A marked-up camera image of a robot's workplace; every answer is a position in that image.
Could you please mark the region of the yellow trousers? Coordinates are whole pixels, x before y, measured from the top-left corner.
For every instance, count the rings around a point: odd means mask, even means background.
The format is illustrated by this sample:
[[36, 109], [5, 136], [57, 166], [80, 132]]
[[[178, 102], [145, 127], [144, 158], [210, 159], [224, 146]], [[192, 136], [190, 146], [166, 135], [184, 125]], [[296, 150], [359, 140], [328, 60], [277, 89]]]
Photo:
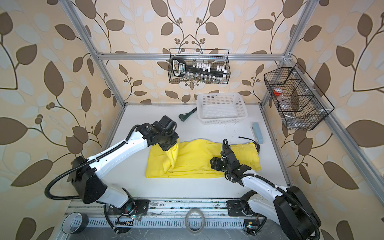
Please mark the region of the yellow trousers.
[[223, 172], [211, 168], [210, 160], [221, 157], [222, 144], [198, 139], [178, 142], [170, 150], [159, 145], [151, 147], [146, 178], [213, 179], [222, 178]]

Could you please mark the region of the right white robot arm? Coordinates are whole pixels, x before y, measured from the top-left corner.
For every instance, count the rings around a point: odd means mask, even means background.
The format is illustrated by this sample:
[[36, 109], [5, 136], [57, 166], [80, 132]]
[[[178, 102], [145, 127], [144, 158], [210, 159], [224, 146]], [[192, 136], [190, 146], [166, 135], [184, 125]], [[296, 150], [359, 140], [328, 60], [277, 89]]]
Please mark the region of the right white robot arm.
[[213, 170], [223, 172], [228, 181], [249, 189], [238, 201], [228, 201], [227, 207], [232, 217], [264, 217], [256, 230], [247, 226], [250, 234], [256, 235], [267, 220], [272, 220], [291, 240], [320, 239], [321, 220], [298, 187], [274, 184], [241, 164], [227, 139], [223, 140], [221, 157], [212, 158], [210, 164]]

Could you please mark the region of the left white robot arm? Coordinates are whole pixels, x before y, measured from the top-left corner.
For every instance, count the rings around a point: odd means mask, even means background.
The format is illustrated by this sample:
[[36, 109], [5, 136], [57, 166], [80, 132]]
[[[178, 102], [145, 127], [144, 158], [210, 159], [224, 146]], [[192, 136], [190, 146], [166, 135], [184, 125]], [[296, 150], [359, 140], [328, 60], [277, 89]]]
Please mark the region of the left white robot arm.
[[[134, 125], [126, 138], [103, 152], [84, 158], [77, 157], [73, 167], [54, 178], [45, 188], [45, 196], [56, 201], [81, 199], [84, 204], [101, 203], [120, 210], [124, 215], [135, 209], [135, 200], [126, 189], [117, 190], [102, 181], [113, 168], [133, 154], [150, 146], [169, 151], [176, 145], [179, 135], [177, 123], [163, 116], [153, 124]], [[55, 196], [51, 188], [64, 177], [69, 177], [75, 196]]]

